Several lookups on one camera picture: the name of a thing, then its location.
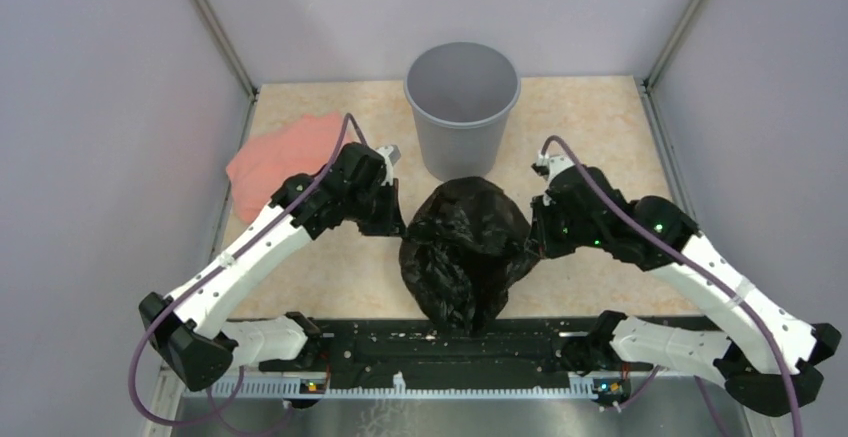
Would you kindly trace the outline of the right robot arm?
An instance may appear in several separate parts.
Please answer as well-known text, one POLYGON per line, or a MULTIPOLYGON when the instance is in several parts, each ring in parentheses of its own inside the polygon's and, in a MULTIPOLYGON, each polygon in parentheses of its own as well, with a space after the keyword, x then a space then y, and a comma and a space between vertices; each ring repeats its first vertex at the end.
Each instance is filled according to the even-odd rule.
POLYGON ((533 169, 547 187, 531 202, 531 252, 556 259, 581 247, 603 250, 674 287, 713 324, 690 331, 607 310, 565 346, 567 367, 586 374, 620 363, 662 366, 717 384, 769 417, 816 400, 824 381, 818 366, 841 340, 833 325, 809 324, 780 308, 671 201, 629 201, 598 168, 561 156, 533 169))

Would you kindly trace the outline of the black plastic trash bag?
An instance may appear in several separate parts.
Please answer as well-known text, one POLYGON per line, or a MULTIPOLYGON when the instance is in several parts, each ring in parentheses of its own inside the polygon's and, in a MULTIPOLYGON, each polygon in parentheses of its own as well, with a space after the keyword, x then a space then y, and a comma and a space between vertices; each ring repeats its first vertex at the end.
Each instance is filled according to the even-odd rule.
POLYGON ((530 230, 494 183, 446 181, 407 226, 398 257, 403 283, 439 331, 477 335, 504 309, 510 287, 539 263, 526 247, 530 230))

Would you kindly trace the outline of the grey plastic trash bin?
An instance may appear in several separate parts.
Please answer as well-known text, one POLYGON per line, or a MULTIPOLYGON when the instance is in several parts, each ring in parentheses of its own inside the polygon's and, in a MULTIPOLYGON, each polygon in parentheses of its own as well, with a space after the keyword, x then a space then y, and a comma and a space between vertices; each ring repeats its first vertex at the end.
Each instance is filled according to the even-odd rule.
POLYGON ((431 175, 447 181, 493 169, 521 92, 505 55, 479 43, 441 44, 414 60, 403 87, 431 175))

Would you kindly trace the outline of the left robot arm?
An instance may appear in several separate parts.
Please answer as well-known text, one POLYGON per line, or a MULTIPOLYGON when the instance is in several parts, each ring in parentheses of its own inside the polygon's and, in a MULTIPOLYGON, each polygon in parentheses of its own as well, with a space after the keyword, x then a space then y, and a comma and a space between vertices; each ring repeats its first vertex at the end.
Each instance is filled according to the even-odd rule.
POLYGON ((253 322, 230 316, 285 259, 345 221, 363 236, 401 236, 394 175, 400 155, 395 145, 342 145, 319 173, 287 178, 247 230, 197 276, 142 299, 151 347, 188 390, 205 390, 231 370, 265 361, 284 360, 302 371, 317 364, 321 333, 302 315, 253 322))

